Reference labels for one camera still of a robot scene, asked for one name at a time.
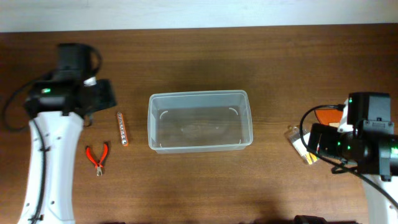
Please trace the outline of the clear plastic container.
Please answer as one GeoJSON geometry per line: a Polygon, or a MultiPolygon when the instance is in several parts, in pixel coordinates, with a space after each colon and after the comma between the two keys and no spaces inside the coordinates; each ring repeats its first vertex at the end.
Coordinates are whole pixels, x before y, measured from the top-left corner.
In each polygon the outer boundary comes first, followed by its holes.
{"type": "Polygon", "coordinates": [[[149,147],[158,154],[238,151],[254,140],[244,90],[188,91],[149,98],[149,147]]]}

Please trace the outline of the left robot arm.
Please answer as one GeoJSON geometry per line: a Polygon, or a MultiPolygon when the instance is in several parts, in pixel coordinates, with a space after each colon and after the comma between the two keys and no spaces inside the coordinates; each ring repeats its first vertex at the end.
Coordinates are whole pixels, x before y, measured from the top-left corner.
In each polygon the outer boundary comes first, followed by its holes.
{"type": "Polygon", "coordinates": [[[59,44],[57,67],[35,80],[24,109],[31,151],[19,223],[74,223],[73,170],[85,119],[116,106],[111,82],[97,79],[102,56],[86,44],[59,44]]]}

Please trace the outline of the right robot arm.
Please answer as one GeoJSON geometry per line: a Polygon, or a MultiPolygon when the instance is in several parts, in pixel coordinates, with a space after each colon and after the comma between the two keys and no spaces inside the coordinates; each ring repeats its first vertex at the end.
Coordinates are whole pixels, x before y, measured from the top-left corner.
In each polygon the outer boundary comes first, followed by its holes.
{"type": "Polygon", "coordinates": [[[363,183],[370,223],[397,223],[397,134],[387,93],[350,93],[343,104],[312,110],[342,112],[338,126],[312,124],[302,144],[331,164],[333,174],[350,173],[363,183]]]}

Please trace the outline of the orange socket bit holder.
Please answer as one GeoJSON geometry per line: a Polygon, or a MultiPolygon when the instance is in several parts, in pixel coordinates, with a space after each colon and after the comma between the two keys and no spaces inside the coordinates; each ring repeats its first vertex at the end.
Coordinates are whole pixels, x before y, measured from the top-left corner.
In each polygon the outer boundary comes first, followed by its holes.
{"type": "Polygon", "coordinates": [[[128,146],[129,141],[127,138],[127,133],[126,133],[126,127],[124,124],[124,117],[121,112],[117,112],[116,114],[117,119],[118,119],[118,125],[119,125],[119,132],[120,132],[120,137],[121,137],[121,144],[123,146],[128,146]]]}

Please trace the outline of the red handled pliers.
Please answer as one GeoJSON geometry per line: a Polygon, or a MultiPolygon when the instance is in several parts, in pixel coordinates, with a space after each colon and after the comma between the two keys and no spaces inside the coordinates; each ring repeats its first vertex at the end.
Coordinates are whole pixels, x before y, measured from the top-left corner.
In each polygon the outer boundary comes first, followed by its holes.
{"type": "Polygon", "coordinates": [[[96,169],[96,175],[98,177],[103,175],[103,169],[104,169],[104,163],[107,159],[107,156],[109,154],[109,144],[108,142],[103,143],[103,152],[100,157],[96,157],[93,154],[93,150],[91,149],[90,146],[85,147],[85,154],[88,160],[94,165],[96,169]]]}

